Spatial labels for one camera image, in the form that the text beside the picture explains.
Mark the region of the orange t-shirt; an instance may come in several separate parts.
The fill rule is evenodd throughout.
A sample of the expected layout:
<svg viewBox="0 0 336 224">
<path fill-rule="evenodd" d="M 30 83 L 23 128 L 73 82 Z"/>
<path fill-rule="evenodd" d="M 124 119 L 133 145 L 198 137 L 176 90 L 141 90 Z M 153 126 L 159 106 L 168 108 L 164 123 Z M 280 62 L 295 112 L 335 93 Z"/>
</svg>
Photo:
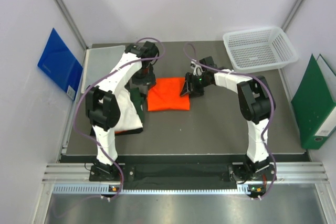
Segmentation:
<svg viewBox="0 0 336 224">
<path fill-rule="evenodd" d="M 148 111 L 189 111 L 189 97 L 180 96 L 184 81 L 183 77 L 158 78 L 156 85 L 148 90 Z"/>
</svg>

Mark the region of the white t-shirt stack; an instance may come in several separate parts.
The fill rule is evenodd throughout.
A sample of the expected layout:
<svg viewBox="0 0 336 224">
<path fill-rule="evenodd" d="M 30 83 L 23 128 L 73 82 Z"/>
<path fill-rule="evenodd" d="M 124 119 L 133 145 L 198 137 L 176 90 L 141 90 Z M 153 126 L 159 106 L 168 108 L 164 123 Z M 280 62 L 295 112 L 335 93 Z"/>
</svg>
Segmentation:
<svg viewBox="0 0 336 224">
<path fill-rule="evenodd" d="M 130 92 L 126 88 L 120 91 L 117 103 L 121 113 L 119 121 L 115 126 L 117 133 L 143 128 L 141 119 L 131 101 Z"/>
</svg>

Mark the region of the white plastic basket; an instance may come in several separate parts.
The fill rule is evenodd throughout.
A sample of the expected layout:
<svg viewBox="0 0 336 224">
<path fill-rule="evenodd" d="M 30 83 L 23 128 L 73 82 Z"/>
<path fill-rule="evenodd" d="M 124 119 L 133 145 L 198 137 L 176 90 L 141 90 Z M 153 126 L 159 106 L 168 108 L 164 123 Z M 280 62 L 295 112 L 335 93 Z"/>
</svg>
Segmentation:
<svg viewBox="0 0 336 224">
<path fill-rule="evenodd" d="M 239 73 L 281 69 L 298 61 L 288 36 L 276 26 L 228 32 L 223 43 L 233 69 Z"/>
</svg>

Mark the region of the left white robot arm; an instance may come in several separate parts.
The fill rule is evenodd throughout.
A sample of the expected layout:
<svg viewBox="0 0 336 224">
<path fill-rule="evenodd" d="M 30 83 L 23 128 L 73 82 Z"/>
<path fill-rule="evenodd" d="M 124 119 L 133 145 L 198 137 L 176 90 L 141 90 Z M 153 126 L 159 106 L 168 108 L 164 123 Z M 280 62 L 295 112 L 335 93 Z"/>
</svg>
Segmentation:
<svg viewBox="0 0 336 224">
<path fill-rule="evenodd" d="M 86 94 L 86 116 L 92 126 L 91 134 L 99 142 L 90 181 L 113 181 L 119 177 L 119 168 L 113 164 L 118 158 L 116 133 L 138 134 L 143 130 L 142 106 L 132 102 L 129 83 L 155 85 L 152 61 L 159 55 L 158 47 L 150 41 L 143 46 L 128 45 L 113 74 Z"/>
</svg>

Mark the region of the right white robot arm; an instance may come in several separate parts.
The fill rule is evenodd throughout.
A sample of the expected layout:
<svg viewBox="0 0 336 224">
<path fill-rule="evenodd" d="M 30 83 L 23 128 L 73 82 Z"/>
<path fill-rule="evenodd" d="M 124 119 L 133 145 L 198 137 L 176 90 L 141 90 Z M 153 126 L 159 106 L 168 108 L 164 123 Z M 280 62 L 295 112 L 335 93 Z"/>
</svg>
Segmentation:
<svg viewBox="0 0 336 224">
<path fill-rule="evenodd" d="M 212 84 L 238 95 L 240 112 L 248 125 L 248 149 L 244 169 L 233 178 L 240 177 L 244 182 L 256 180 L 270 166 L 269 152 L 266 148 L 267 125 L 275 106 L 265 90 L 268 87 L 266 79 L 259 76 L 258 80 L 255 80 L 228 70 L 225 73 L 206 70 L 200 75 L 188 72 L 180 96 L 201 97 L 204 95 L 204 88 Z"/>
</svg>

